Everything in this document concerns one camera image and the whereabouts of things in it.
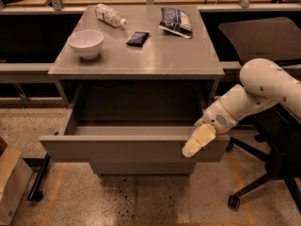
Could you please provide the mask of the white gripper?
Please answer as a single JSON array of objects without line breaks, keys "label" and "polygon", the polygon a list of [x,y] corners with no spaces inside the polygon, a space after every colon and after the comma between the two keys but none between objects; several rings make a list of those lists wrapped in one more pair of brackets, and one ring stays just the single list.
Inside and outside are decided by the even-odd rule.
[{"label": "white gripper", "polygon": [[217,100],[203,111],[202,117],[195,122],[197,127],[182,148],[185,157],[192,157],[200,149],[215,139],[217,134],[225,134],[233,128],[238,121]]}]

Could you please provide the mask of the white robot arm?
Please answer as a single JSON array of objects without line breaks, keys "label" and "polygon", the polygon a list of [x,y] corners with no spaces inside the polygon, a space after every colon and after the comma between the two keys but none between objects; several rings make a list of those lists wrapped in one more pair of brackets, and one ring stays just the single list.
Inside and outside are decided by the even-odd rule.
[{"label": "white robot arm", "polygon": [[196,121],[196,129],[182,148],[185,157],[192,157],[245,117],[276,104],[301,118],[301,82],[275,62],[265,58],[251,59],[241,68],[239,78],[241,84],[218,98]]}]

